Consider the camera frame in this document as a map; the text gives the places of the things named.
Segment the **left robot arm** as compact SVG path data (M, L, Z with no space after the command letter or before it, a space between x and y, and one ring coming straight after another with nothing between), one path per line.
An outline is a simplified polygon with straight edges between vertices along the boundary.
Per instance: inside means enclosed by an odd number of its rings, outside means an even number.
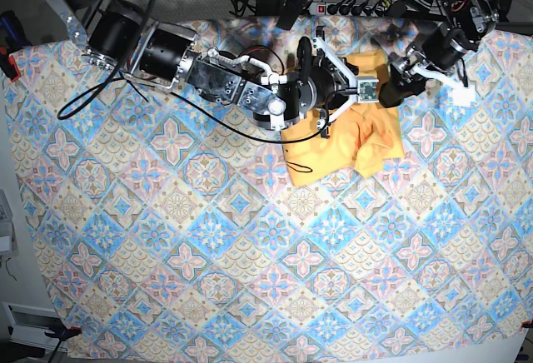
M489 0L433 1L441 12L441 24L409 44L402 56L392 53L388 58L390 79L379 93L385 108L421 94L429 80L448 86L458 106L467 107L475 98L464 56L478 50L481 39L496 27L499 14Z

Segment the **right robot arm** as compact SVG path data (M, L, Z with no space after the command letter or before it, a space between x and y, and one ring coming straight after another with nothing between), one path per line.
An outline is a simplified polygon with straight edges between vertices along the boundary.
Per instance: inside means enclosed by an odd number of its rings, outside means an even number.
M336 55L318 28L301 37L296 67L280 74L248 54L217 48L197 52L190 28L159 22L149 8L123 0L45 0L62 19L69 38L93 66L110 78L171 91L178 82L203 99L232 104L254 122L279 132L318 110L316 134L328 137L330 125L350 107L378 100L378 79Z

